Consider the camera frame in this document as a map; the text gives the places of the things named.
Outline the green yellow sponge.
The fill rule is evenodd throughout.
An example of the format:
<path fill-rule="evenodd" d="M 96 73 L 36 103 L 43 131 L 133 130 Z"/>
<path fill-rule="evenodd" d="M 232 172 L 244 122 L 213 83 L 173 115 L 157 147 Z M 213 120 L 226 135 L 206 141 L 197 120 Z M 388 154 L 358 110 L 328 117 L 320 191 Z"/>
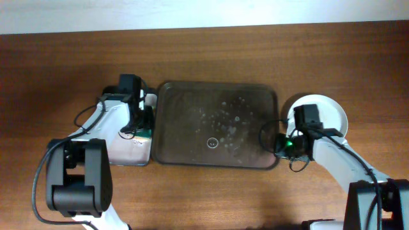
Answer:
<path fill-rule="evenodd" d="M 152 131 L 148 128 L 140 128 L 134 132 L 135 138 L 142 138 L 142 139 L 151 139 Z"/>

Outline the pale green plate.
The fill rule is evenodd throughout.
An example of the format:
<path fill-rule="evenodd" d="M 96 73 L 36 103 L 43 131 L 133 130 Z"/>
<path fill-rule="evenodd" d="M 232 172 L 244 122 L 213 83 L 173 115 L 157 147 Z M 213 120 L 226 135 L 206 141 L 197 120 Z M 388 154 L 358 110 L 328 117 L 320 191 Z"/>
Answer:
<path fill-rule="evenodd" d="M 289 108 L 287 137 L 295 129 L 294 108 L 309 104 L 317 105 L 320 121 L 324 128 L 335 128 L 342 133 L 343 137 L 347 134 L 348 118 L 343 108 L 335 100 L 324 95 L 306 95 L 296 100 Z"/>

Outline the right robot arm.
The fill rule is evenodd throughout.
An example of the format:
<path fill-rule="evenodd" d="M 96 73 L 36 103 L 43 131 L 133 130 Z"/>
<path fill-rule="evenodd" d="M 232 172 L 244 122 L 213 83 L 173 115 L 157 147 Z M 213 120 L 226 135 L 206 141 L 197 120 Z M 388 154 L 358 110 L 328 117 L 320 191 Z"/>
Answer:
<path fill-rule="evenodd" d="M 324 128 L 318 106 L 294 108 L 295 127 L 277 134 L 274 155 L 289 162 L 316 162 L 347 191 L 342 221 L 302 222 L 314 229 L 408 229 L 408 180 L 394 180 L 368 164 L 335 128 Z"/>

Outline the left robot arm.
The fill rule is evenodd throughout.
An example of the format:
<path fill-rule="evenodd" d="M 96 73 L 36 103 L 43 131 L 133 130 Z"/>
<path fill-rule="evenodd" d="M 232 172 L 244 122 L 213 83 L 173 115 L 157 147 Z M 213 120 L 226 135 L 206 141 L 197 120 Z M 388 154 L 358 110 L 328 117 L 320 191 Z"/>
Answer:
<path fill-rule="evenodd" d="M 107 86 L 92 115 L 76 132 L 53 139 L 40 163 L 46 168 L 45 202 L 66 217 L 60 226 L 130 229 L 112 205 L 112 165 L 144 166 L 150 160 L 156 94 L 140 77 L 124 73 Z"/>

